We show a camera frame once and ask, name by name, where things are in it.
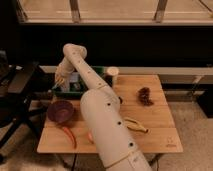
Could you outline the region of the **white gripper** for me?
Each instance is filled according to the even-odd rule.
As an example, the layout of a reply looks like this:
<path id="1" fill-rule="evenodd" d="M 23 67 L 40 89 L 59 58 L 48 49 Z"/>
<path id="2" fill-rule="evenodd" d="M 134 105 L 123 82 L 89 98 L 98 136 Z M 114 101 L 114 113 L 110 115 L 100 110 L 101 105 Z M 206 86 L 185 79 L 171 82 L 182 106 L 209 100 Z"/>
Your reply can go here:
<path id="1" fill-rule="evenodd" d="M 56 67 L 55 84 L 60 86 L 64 81 L 69 81 L 69 77 L 73 71 L 73 65 L 67 58 L 64 58 Z"/>

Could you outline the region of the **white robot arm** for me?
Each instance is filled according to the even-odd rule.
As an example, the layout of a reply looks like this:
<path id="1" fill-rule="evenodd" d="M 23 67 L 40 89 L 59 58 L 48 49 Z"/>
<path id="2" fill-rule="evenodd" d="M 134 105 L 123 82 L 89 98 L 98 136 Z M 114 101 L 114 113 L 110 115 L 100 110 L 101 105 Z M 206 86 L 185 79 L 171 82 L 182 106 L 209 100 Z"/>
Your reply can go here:
<path id="1" fill-rule="evenodd" d="M 55 72 L 55 84 L 70 89 L 77 70 L 88 90 L 80 100 L 81 114 L 106 171 L 152 171 L 119 114 L 120 100 L 113 89 L 85 62 L 84 46 L 65 44 L 64 58 Z"/>

